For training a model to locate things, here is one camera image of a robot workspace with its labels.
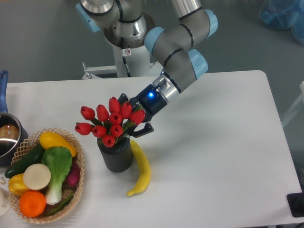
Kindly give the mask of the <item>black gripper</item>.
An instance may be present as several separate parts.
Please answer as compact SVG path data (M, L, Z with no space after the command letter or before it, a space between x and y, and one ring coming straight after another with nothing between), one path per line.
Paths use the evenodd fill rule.
M118 102L123 104L124 102L130 102L133 107L133 110L137 109L139 106L142 106L142 110L145 112L145 117L143 123L144 127L138 131L135 129L137 125L130 127L126 130L126 137L139 138L154 131L154 128L148 121L152 119L161 109L163 109L168 102L163 98L163 96L156 90L156 88L150 84L144 88L137 96L128 98L125 93L121 93L118 98Z

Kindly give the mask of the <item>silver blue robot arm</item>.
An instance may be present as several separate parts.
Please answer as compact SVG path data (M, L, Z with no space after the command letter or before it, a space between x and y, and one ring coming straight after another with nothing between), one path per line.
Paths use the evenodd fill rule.
M203 9L198 0L174 0L179 25L166 31L155 26L140 0L81 0L76 10L92 32L102 31L112 45L118 77L145 76L150 57L161 64L160 75L131 98L133 108L145 111L145 126L129 128L126 137L140 137L153 131L151 118L181 94L208 69L194 46L214 34L216 15Z

